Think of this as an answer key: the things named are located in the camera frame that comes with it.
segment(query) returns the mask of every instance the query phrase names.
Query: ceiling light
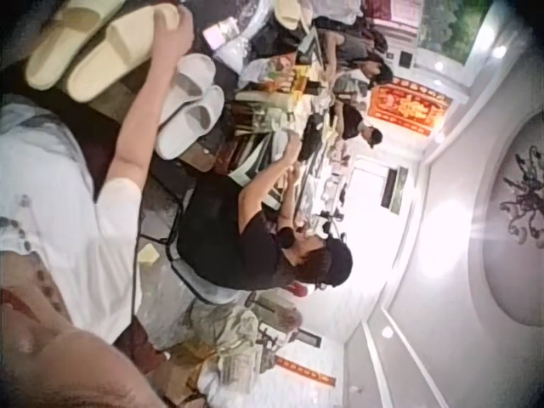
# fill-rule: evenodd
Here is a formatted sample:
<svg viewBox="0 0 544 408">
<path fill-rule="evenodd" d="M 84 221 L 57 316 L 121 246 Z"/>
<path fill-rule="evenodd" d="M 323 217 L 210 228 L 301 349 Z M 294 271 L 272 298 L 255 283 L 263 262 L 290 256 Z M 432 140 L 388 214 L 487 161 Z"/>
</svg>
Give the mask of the ceiling light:
<svg viewBox="0 0 544 408">
<path fill-rule="evenodd" d="M 496 47 L 493 50 L 493 56 L 497 59 L 501 59 L 504 57 L 507 53 L 507 48 L 504 45 L 501 45 L 500 47 Z"/>
<path fill-rule="evenodd" d="M 393 334 L 393 329 L 390 326 L 385 326 L 385 328 L 382 330 L 382 336 L 385 338 L 391 338 Z"/>
<path fill-rule="evenodd" d="M 434 136 L 434 141 L 438 144 L 442 143 L 445 140 L 445 134 L 444 132 L 438 132 Z"/>
</svg>

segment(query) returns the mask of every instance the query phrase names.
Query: red sign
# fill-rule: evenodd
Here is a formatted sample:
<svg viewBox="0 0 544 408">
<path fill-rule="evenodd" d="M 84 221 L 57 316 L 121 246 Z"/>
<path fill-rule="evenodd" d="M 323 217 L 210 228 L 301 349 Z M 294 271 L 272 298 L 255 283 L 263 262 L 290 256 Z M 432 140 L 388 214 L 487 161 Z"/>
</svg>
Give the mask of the red sign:
<svg viewBox="0 0 544 408">
<path fill-rule="evenodd" d="M 310 370 L 309 368 L 303 367 L 297 363 L 293 363 L 292 361 L 282 359 L 281 357 L 276 356 L 275 363 L 277 366 L 283 367 L 286 370 L 292 372 L 296 372 L 299 376 L 309 378 L 310 380 L 314 380 L 318 383 L 330 385 L 331 387 L 336 387 L 337 385 L 336 378 L 329 377 L 317 371 Z"/>
<path fill-rule="evenodd" d="M 372 90 L 368 114 L 428 136 L 450 108 L 451 99 L 431 88 L 402 78 Z"/>
</svg>

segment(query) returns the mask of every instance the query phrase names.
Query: slipper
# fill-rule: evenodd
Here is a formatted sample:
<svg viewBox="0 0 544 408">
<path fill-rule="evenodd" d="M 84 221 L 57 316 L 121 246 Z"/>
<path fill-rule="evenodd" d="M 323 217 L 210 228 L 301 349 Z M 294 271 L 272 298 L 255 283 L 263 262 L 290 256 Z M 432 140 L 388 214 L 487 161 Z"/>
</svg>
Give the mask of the slipper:
<svg viewBox="0 0 544 408">
<path fill-rule="evenodd" d="M 295 0 L 275 0 L 274 16 L 287 30 L 294 31 L 300 22 L 300 4 Z"/>
<path fill-rule="evenodd" d="M 198 138 L 212 130 L 223 107 L 223 89 L 213 85 L 201 100 L 181 108 L 164 125 L 156 140 L 156 153 L 164 160 L 172 160 L 181 155 Z"/>
<path fill-rule="evenodd" d="M 168 29 L 178 26 L 178 10 L 168 3 L 143 7 L 113 21 L 106 30 L 104 41 L 68 78 L 67 91 L 74 100 L 88 102 L 150 57 L 155 10 L 163 13 Z"/>
<path fill-rule="evenodd" d="M 51 88 L 87 41 L 121 9 L 125 0 L 70 0 L 55 16 L 50 31 L 32 53 L 26 81 Z"/>
<path fill-rule="evenodd" d="M 178 62 L 178 73 L 164 103 L 161 123 L 169 119 L 181 105 L 194 102 L 204 96 L 213 85 L 215 64 L 203 54 L 192 54 Z"/>
</svg>

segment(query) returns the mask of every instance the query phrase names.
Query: black cap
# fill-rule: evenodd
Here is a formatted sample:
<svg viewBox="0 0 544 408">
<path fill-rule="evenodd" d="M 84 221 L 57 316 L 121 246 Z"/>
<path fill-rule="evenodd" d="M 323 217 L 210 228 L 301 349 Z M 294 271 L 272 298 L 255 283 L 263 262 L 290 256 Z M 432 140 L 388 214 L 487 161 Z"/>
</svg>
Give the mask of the black cap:
<svg viewBox="0 0 544 408">
<path fill-rule="evenodd" d="M 332 286 L 342 285 L 351 274 L 354 260 L 348 246 L 338 238 L 327 238 L 326 248 L 331 253 L 331 267 L 322 283 Z"/>
<path fill-rule="evenodd" d="M 383 135 L 382 132 L 380 132 L 375 127 L 372 129 L 371 139 L 368 141 L 368 144 L 370 145 L 371 149 L 374 149 L 375 145 L 379 145 L 382 143 Z"/>
</svg>

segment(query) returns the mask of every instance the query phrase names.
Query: hand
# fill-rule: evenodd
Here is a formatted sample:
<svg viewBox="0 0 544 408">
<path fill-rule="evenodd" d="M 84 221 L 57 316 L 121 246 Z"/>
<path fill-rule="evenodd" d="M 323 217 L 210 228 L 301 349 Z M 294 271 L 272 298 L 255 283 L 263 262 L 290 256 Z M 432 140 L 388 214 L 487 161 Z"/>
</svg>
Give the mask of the hand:
<svg viewBox="0 0 544 408">
<path fill-rule="evenodd" d="M 195 30 L 193 14 L 185 7 L 180 7 L 179 23 L 175 29 L 168 29 L 164 14 L 155 12 L 155 36 L 151 52 L 151 70 L 158 71 L 160 76 L 176 71 L 181 57 L 193 46 Z"/>
<path fill-rule="evenodd" d="M 298 181 L 300 180 L 301 166 L 300 161 L 295 161 L 292 168 L 290 168 L 287 172 L 287 183 L 291 187 L 297 185 Z"/>
<path fill-rule="evenodd" d="M 293 132 L 292 130 L 286 131 L 289 135 L 289 142 L 287 142 L 286 149 L 283 152 L 282 160 L 284 160 L 289 164 L 289 166 L 291 166 L 294 162 L 297 161 L 298 154 L 303 147 L 303 142 L 300 139 L 300 136 L 298 136 L 298 133 Z"/>
</svg>

